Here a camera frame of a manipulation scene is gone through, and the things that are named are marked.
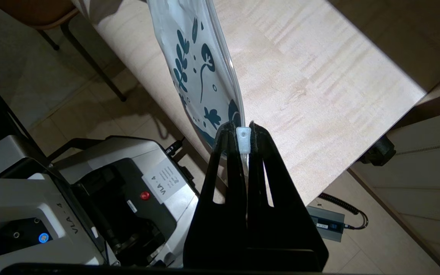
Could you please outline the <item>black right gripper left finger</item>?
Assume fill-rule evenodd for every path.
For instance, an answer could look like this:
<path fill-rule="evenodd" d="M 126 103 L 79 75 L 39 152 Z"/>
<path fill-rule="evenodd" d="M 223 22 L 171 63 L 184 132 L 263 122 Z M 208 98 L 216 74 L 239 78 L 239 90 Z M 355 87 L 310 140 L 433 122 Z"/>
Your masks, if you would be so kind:
<path fill-rule="evenodd" d="M 222 124 L 184 244 L 184 268 L 241 270 L 246 250 L 247 191 L 239 153 L 236 125 Z M 226 155 L 225 203 L 214 202 L 215 181 L 221 156 Z"/>

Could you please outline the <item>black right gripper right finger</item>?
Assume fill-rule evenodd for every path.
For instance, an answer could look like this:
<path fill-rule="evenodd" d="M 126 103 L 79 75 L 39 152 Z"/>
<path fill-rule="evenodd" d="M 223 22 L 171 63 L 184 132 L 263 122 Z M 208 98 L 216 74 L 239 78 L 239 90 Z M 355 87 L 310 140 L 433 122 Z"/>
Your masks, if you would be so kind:
<path fill-rule="evenodd" d="M 269 131 L 251 122 L 247 255 L 262 270 L 323 270 L 329 256 Z"/>

